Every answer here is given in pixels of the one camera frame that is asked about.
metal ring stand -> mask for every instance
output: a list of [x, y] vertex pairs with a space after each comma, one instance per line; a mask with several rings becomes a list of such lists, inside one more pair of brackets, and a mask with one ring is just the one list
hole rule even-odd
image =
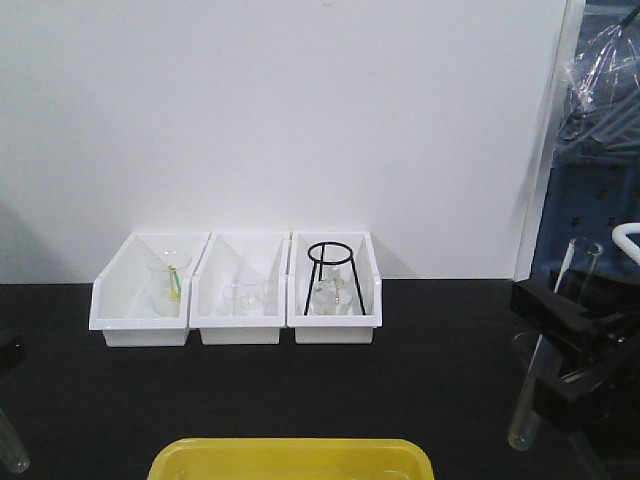
[[[341, 260], [329, 261], [324, 259], [324, 253], [327, 246], [340, 247], [347, 251], [347, 257]], [[313, 251], [316, 248], [320, 248], [320, 258], [313, 255]], [[322, 267], [324, 266], [336, 266], [343, 265], [347, 262], [351, 263], [351, 270], [353, 271], [353, 280], [356, 284], [356, 290], [358, 291], [358, 300], [360, 300], [360, 310], [363, 315], [366, 315], [364, 311], [364, 302], [362, 301], [362, 292], [360, 290], [360, 282], [358, 281], [358, 273], [356, 272], [356, 262], [353, 260], [353, 250], [348, 245], [340, 242], [319, 242], [311, 245], [309, 250], [307, 250], [307, 255], [313, 262], [313, 270], [311, 270], [311, 280], [309, 281], [309, 293], [307, 293], [307, 302], [304, 306], [304, 314], [307, 315], [309, 313], [309, 303], [311, 302], [311, 293], [313, 291], [313, 281], [316, 276], [316, 271], [318, 270], [318, 266], [320, 266], [320, 272], [318, 274], [318, 281], [322, 280]]]

black countertop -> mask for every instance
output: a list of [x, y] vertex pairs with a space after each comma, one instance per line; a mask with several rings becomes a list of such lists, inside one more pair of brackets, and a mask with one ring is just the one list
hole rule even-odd
[[0, 379], [0, 407], [31, 467], [0, 478], [144, 480], [185, 437], [404, 438], [438, 480], [587, 478], [564, 435], [543, 425], [512, 450], [524, 378], [510, 341], [511, 282], [394, 280], [372, 345], [108, 348], [88, 331], [90, 285], [0, 287], [0, 328], [24, 362]]

plastic storage tray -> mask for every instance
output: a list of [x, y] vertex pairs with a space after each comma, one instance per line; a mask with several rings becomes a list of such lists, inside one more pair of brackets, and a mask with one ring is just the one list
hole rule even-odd
[[[307, 252], [318, 242], [334, 241], [353, 250], [366, 315], [360, 313], [351, 266], [339, 266], [352, 287], [350, 309], [344, 315], [304, 315], [313, 262]], [[287, 326], [295, 328], [297, 343], [371, 343], [373, 329], [382, 326], [382, 281], [369, 232], [294, 232], [291, 238]]]
[[[193, 277], [189, 324], [206, 345], [274, 344], [286, 326], [289, 232], [218, 233], [211, 236]], [[258, 309], [232, 316], [222, 291], [243, 276], [257, 276], [264, 288]]]
[[433, 480], [405, 440], [186, 439], [162, 450], [148, 480]]
[[[93, 283], [89, 329], [102, 330], [110, 347], [182, 346], [189, 334], [191, 276], [209, 233], [132, 233]], [[191, 257], [182, 278], [177, 317], [158, 314], [151, 302], [147, 263], [152, 252]]]

plastic bag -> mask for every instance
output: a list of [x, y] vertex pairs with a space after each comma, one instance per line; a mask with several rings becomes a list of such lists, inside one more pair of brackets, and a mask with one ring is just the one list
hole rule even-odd
[[556, 165], [640, 159], [639, 12], [640, 5], [601, 30], [566, 65], [569, 113], [556, 138]]

yellow plastic tray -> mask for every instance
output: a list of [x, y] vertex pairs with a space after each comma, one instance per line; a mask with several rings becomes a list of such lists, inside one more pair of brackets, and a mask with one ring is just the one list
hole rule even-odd
[[149, 480], [434, 480], [405, 440], [194, 438], [162, 450]]

